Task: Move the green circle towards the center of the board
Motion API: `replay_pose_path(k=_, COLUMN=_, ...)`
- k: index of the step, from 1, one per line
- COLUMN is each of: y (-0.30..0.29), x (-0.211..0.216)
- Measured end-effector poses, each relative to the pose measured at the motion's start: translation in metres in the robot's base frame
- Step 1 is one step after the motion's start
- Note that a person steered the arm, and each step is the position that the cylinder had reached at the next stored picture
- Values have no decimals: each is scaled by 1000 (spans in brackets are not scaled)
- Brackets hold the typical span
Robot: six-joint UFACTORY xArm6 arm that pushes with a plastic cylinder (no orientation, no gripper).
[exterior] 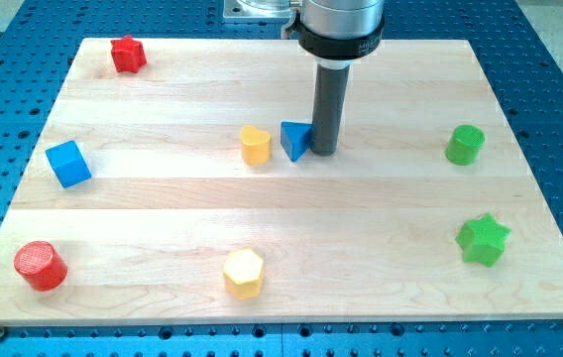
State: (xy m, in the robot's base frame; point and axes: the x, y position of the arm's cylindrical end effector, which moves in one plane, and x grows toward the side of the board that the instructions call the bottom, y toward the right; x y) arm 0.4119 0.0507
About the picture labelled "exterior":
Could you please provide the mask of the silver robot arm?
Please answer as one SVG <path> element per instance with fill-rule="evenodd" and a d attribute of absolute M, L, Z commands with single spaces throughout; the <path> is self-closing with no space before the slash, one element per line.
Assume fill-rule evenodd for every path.
<path fill-rule="evenodd" d="M 321 67 L 347 69 L 379 46 L 384 9 L 384 0 L 290 1 L 290 19 L 281 27 L 281 38 L 298 35 L 299 45 Z"/>

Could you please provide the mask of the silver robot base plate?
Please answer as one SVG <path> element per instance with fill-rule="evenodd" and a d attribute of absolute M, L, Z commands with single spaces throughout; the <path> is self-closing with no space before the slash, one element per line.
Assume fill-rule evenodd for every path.
<path fill-rule="evenodd" d="M 224 0 L 227 23 L 285 22 L 290 18 L 288 0 Z"/>

